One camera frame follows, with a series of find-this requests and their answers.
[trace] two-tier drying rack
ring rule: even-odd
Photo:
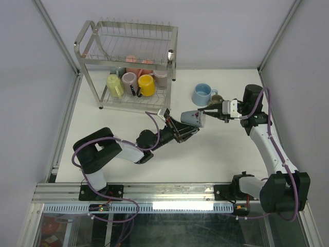
[[[88,41],[84,39],[87,32],[90,36]],[[177,34],[177,27],[163,23],[158,25],[100,19],[95,25],[93,21],[86,21],[74,42],[74,51],[98,107],[139,110],[170,108],[171,81],[176,80]],[[80,52],[81,42],[85,43],[83,53]],[[126,62],[127,56],[134,56],[136,60]],[[167,88],[156,87],[156,92],[150,97],[138,98],[124,93],[119,99],[109,94],[106,81],[102,81],[105,87],[99,97],[87,64],[92,65],[89,68],[93,69],[114,66],[165,70]]]

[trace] white wall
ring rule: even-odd
[[[2,0],[0,23],[0,245],[17,247],[74,75],[31,0]]]
[[[263,76],[284,149],[311,178],[308,195],[329,246],[329,1],[305,0]]]
[[[64,43],[100,17],[178,26],[179,68],[260,65],[293,0],[42,0]]]

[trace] metal dish rack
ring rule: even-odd
[[[88,30],[90,38],[81,53],[81,42]],[[171,81],[176,80],[177,34],[177,27],[163,23],[161,25],[141,24],[133,21],[117,22],[100,19],[95,25],[93,21],[86,21],[74,42],[74,51],[98,107],[100,109],[110,107],[140,110],[170,108]],[[126,57],[130,55],[136,57],[136,62],[126,62]],[[152,64],[142,63],[145,60],[151,61]],[[119,99],[109,94],[106,81],[104,81],[102,83],[105,88],[99,97],[86,64],[96,65],[96,69],[114,66],[165,70],[167,71],[167,88],[156,87],[156,92],[150,97],[138,98],[125,93]]]

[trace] yellow mug handle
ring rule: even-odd
[[[115,86],[114,88],[115,88],[115,91],[117,91],[117,94],[119,96],[119,99],[122,99],[122,96],[121,96],[121,93],[119,91],[119,88],[117,86]]]

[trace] mug handle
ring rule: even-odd
[[[114,88],[115,88],[115,91],[117,91],[117,94],[119,96],[119,99],[122,99],[122,96],[120,94],[119,88],[117,86],[115,86]]]
[[[210,94],[211,94],[211,93],[215,93],[215,95],[218,95],[218,91],[217,91],[217,89],[212,89],[211,92],[210,92]]]
[[[130,90],[132,91],[133,96],[136,96],[136,92],[134,90],[134,87],[131,84],[130,84]]]
[[[139,94],[139,91],[140,91],[140,86],[138,87],[137,93],[136,93],[136,95],[137,95],[138,98],[142,97],[142,94]]]

